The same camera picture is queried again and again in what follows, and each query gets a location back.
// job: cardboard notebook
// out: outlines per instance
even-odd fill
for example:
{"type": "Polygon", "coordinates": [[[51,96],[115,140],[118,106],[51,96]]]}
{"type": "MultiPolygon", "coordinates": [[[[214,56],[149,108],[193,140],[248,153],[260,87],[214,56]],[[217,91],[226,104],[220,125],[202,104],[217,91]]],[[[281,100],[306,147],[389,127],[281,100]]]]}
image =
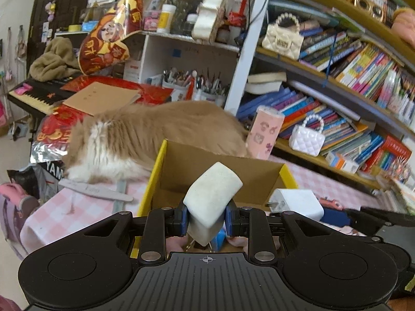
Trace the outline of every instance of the cardboard notebook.
{"type": "Polygon", "coordinates": [[[107,110],[116,110],[132,104],[140,97],[137,90],[123,89],[93,82],[64,101],[68,107],[95,116],[107,110]]]}

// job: cat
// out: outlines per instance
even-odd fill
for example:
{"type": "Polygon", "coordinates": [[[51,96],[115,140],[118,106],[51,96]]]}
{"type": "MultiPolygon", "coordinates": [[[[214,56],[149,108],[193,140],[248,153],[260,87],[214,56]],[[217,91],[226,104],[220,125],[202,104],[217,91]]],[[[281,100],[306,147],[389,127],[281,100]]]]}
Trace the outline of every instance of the cat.
{"type": "Polygon", "coordinates": [[[245,138],[237,119],[208,101],[134,104],[78,122],[62,161],[73,181],[142,179],[150,175],[164,139],[248,157],[245,138]]]}

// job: screw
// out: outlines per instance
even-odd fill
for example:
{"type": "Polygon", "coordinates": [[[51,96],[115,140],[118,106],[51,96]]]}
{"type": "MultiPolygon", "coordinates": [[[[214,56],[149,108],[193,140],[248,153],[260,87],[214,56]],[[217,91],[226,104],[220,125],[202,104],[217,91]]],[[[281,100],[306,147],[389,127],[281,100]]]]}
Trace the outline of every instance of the screw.
{"type": "Polygon", "coordinates": [[[269,262],[275,258],[275,255],[269,251],[259,251],[254,256],[258,261],[269,262]]]}
{"type": "Polygon", "coordinates": [[[157,261],[158,259],[160,259],[161,254],[158,253],[157,251],[146,251],[144,254],[141,255],[141,258],[144,261],[153,262],[153,261],[157,261]]]}

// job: white quilted handbag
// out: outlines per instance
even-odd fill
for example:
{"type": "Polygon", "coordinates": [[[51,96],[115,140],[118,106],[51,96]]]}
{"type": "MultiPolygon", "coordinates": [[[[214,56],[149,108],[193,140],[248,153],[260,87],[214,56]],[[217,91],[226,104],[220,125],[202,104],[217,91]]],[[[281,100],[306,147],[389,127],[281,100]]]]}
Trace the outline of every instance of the white quilted handbag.
{"type": "Polygon", "coordinates": [[[288,144],[295,151],[300,151],[310,156],[318,156],[326,137],[322,134],[324,128],[324,120],[316,114],[312,114],[304,119],[302,125],[296,125],[291,134],[288,144]],[[320,121],[318,131],[306,127],[310,119],[316,118],[320,121]]]}
{"type": "Polygon", "coordinates": [[[284,13],[278,16],[275,24],[268,25],[262,46],[275,53],[298,60],[303,40],[304,37],[300,35],[298,19],[291,13],[284,13]],[[295,32],[279,26],[285,18],[291,18],[294,21],[296,26],[295,32]]]}

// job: hanging toy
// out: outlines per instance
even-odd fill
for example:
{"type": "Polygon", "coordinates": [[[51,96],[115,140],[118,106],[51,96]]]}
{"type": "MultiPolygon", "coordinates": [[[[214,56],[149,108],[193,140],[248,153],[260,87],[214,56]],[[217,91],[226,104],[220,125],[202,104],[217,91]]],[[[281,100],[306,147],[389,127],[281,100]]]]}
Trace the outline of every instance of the hanging toy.
{"type": "Polygon", "coordinates": [[[45,11],[49,14],[48,22],[52,22],[55,18],[55,10],[56,10],[56,0],[49,2],[45,6],[45,11]]]}
{"type": "Polygon", "coordinates": [[[5,66],[5,80],[6,82],[10,82],[13,79],[13,72],[10,68],[10,55],[12,54],[12,50],[10,47],[10,39],[12,37],[12,28],[9,27],[7,30],[7,52],[6,52],[6,66],[5,66]]]}
{"type": "Polygon", "coordinates": [[[17,44],[16,44],[16,58],[22,59],[26,56],[27,46],[24,41],[23,35],[23,26],[20,25],[19,34],[17,35],[17,44]]]}

